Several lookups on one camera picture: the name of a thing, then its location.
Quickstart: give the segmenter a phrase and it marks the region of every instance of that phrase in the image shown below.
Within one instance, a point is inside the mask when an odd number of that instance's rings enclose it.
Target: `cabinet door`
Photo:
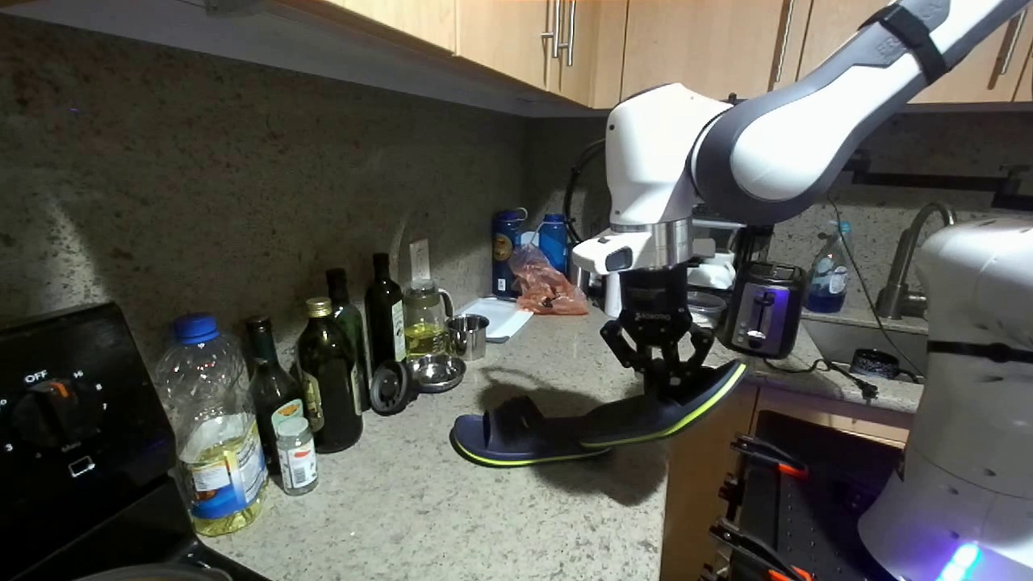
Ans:
[[[913,104],[1006,104],[1023,70],[1019,47],[1030,47],[1023,34],[1023,29],[1030,29],[1026,14],[1030,10],[996,29],[956,70],[916,92]]]
[[[884,0],[815,0],[801,74],[826,61]],[[970,58],[913,104],[1006,104],[1019,82],[1023,17],[976,44]]]
[[[457,47],[457,2],[459,0],[330,0],[348,14],[376,19],[389,29],[407,32],[421,41]]]
[[[560,92],[596,110],[621,100],[627,0],[563,0]]]
[[[533,87],[560,87],[560,0],[459,0],[459,55]]]
[[[1014,51],[1005,61],[1006,69],[1019,69],[1019,82],[1014,83],[1014,104],[1033,104],[1033,17],[1026,10],[1019,39],[1014,41]]]
[[[723,521],[721,484],[737,472],[741,436],[751,434],[760,388],[745,377],[721,408],[673,440],[662,581],[700,577],[721,565],[709,527]]]
[[[792,82],[811,0],[629,0],[623,97],[683,82],[760,97]]]

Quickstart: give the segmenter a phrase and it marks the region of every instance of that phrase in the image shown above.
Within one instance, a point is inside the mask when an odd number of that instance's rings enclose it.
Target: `kitchen wall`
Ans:
[[[148,356],[177,314],[305,324],[324,267],[430,238],[488,292],[488,214],[525,123],[256,63],[0,19],[0,324],[119,300]]]
[[[1014,167],[1033,167],[1033,110],[929,110],[911,106],[884,123],[863,152],[871,172],[884,174],[952,174],[952,176],[1005,176]],[[1033,198],[1033,172],[1023,172],[1019,193]],[[829,233],[833,208],[851,218],[851,253],[869,292],[879,294],[899,250],[899,237],[911,227],[913,214],[940,201],[959,218],[977,218],[991,210],[987,190],[927,190],[927,186],[869,186],[843,176],[826,204],[811,208],[804,216],[775,229],[773,257],[811,264],[820,250],[817,233]],[[845,310],[869,310],[859,276],[850,282]]]

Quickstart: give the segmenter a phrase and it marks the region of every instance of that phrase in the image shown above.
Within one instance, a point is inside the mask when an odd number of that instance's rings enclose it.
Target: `stove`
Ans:
[[[193,535],[173,472],[174,436],[118,302],[0,332],[0,577],[262,577]]]

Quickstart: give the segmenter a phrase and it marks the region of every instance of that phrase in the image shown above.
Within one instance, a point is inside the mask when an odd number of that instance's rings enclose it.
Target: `wine bottle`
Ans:
[[[364,335],[363,335],[363,310],[348,300],[348,271],[345,267],[330,267],[327,271],[327,294],[332,302],[332,324],[345,332],[348,340],[348,358],[351,358],[351,388],[360,398],[360,413],[369,411],[369,366],[364,366]]]
[[[281,367],[269,316],[250,318],[245,335],[250,335],[250,356],[253,356],[253,398],[256,398],[259,436],[262,436],[269,468],[278,474],[278,436],[272,430],[272,413],[281,411],[287,401],[297,401],[301,385]]]
[[[355,411],[351,358],[345,332],[330,318],[330,298],[307,300],[309,324],[297,335],[297,372],[305,377],[318,453],[344,453],[363,436]]]
[[[389,253],[376,253],[376,282],[364,292],[369,314],[369,358],[372,367],[395,366],[407,358],[404,335],[404,298],[389,271]]]

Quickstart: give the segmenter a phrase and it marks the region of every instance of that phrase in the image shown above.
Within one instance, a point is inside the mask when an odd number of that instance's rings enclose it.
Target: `black cable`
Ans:
[[[863,283],[863,294],[867,294],[867,306],[881,332],[881,340],[893,349],[893,358],[900,361],[900,373],[907,373],[913,385],[919,385],[919,373],[913,372],[916,366],[903,358],[903,349],[893,343],[893,335],[884,330],[881,316],[874,314],[874,300],[871,300],[871,292],[869,292],[869,282],[851,254],[851,244],[850,244],[850,237],[843,237],[843,253],[845,253],[845,262],[850,267],[859,273],[859,283]]]
[[[815,372],[824,366],[826,372],[835,372],[835,373],[850,377],[850,380],[863,391],[867,401],[874,401],[874,398],[879,398],[879,385],[859,377],[856,372],[850,372],[850,367],[843,367],[843,366],[835,366],[835,361],[829,361],[829,358],[815,358],[806,367],[773,366],[773,358],[763,358],[763,361],[766,361],[766,367],[773,367],[775,373],[815,373]]]
[[[590,143],[588,147],[581,147],[571,174],[568,174],[568,190],[563,193],[563,216],[568,218],[568,233],[571,233],[571,244],[581,241],[581,233],[574,229],[574,214],[571,214],[571,204],[574,204],[574,190],[578,190],[578,182],[581,182],[581,172],[601,158],[605,152],[605,138]]]

